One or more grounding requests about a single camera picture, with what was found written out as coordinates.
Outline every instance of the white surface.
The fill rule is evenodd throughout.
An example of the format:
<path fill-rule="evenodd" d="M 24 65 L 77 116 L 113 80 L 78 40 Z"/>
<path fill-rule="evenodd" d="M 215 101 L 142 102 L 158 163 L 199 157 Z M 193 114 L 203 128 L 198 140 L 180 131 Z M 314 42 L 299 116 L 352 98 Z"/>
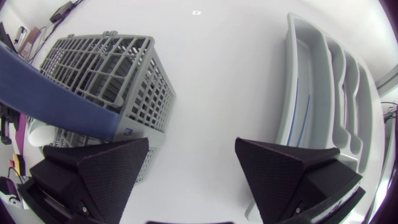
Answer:
<path fill-rule="evenodd" d="M 10 35 L 11 40 L 14 41 L 18 28 L 20 28 L 20 26 L 27 28 L 27 25 L 22 21 L 22 19 L 20 19 L 14 9 L 10 6 L 10 2 L 12 1 L 6 1 L 0 10 L 0 21 L 2 21 L 4 24 L 4 29 L 6 30 L 7 34 Z"/>
<path fill-rule="evenodd" d="M 361 5 L 372 7 L 370 2 Z M 193 10 L 202 14 L 192 16 Z M 252 195 L 234 153 L 234 140 L 239 136 L 275 142 L 284 100 L 289 11 L 305 16 L 339 42 L 359 32 L 293 0 L 86 0 L 49 38 L 35 60 L 36 67 L 58 38 L 71 33 L 117 30 L 151 35 L 177 92 L 165 143 L 146 181 L 133 189 L 121 223 L 248 223 L 244 212 Z M 353 17 L 346 26 L 364 17 Z M 366 38 L 382 41 L 387 34 L 372 32 Z M 375 54 L 374 47 L 350 43 L 343 42 L 369 62 L 386 54 L 392 55 L 388 60 L 398 59 L 394 46 L 382 45 Z M 376 152 L 379 147 L 374 142 Z M 371 159 L 377 167 L 377 155 Z"/>
<path fill-rule="evenodd" d="M 68 0 L 12 0 L 7 2 L 18 18 L 31 30 L 34 27 L 46 26 L 55 11 Z"/>

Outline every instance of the purple object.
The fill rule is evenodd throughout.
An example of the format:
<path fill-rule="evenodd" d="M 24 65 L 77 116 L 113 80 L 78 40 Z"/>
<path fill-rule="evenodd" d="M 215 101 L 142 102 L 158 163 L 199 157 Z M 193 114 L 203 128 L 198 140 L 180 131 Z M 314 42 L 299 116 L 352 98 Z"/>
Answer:
<path fill-rule="evenodd" d="M 19 115 L 18 131 L 15 133 L 15 140 L 20 155 L 24 155 L 24 139 L 25 139 L 26 119 L 24 114 Z"/>

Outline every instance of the desk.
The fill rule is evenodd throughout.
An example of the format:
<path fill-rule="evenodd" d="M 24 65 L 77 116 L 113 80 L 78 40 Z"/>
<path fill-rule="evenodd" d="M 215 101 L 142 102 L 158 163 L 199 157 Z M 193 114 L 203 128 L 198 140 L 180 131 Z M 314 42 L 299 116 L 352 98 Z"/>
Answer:
<path fill-rule="evenodd" d="M 201 11 L 201 15 L 194 16 L 192 11 Z M 119 34 L 151 35 L 156 40 L 156 51 L 177 99 L 164 145 L 146 180 L 134 187 L 121 223 L 248 223 L 244 213 L 252 195 L 234 141 L 239 136 L 275 142 L 284 101 L 289 11 L 313 21 L 350 52 L 357 52 L 347 44 L 340 27 L 322 13 L 288 0 L 87 0 L 48 39 L 35 67 L 55 41 L 68 34 L 117 30 Z M 382 166 L 383 150 L 382 144 L 374 146 L 370 164 L 376 168 Z M 25 147 L 27 161 L 29 151 Z M 370 184 L 375 192 L 377 182 Z M 358 220 L 374 192 L 364 196 L 355 217 Z"/>

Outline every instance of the cable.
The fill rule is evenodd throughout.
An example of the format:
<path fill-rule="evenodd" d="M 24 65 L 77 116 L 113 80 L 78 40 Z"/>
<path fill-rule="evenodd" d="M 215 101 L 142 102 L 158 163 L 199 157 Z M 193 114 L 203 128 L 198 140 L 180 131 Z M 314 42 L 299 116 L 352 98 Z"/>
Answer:
<path fill-rule="evenodd" d="M 21 184 L 23 184 L 22 179 L 25 180 L 25 178 L 23 178 L 22 176 L 20 176 L 19 173 L 18 173 L 18 171 L 17 171 L 15 168 L 13 168 L 13 167 L 8 168 L 8 175 L 7 175 L 7 178 L 10 178 L 10 170 L 11 170 L 11 169 L 14 170 L 15 173 L 17 173 L 17 176 L 19 177 L 19 180 L 21 181 Z"/>
<path fill-rule="evenodd" d="M 393 104 L 393 105 L 397 105 L 397 106 L 398 106 L 397 103 L 393 103 L 393 102 L 381 102 L 381 103 L 390 103 L 390 104 Z"/>

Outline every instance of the white wall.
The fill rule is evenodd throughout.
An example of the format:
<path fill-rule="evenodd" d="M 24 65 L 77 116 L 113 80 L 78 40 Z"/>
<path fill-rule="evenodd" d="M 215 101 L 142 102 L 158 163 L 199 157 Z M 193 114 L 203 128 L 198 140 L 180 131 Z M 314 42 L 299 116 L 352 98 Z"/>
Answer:
<path fill-rule="evenodd" d="M 10 2 L 12 1 L 6 1 L 4 3 L 4 6 L 0 11 L 0 21 L 2 21 L 2 23 L 4 24 L 4 28 L 6 32 L 10 35 L 10 38 L 12 40 L 16 36 L 18 28 L 20 26 L 24 26 L 28 30 L 30 30 L 30 28 L 27 27 L 27 24 L 25 24 L 17 15 L 17 13 L 13 10 Z"/>
<path fill-rule="evenodd" d="M 46 26 L 54 12 L 67 0 L 12 0 L 7 1 L 19 18 L 33 29 Z"/>

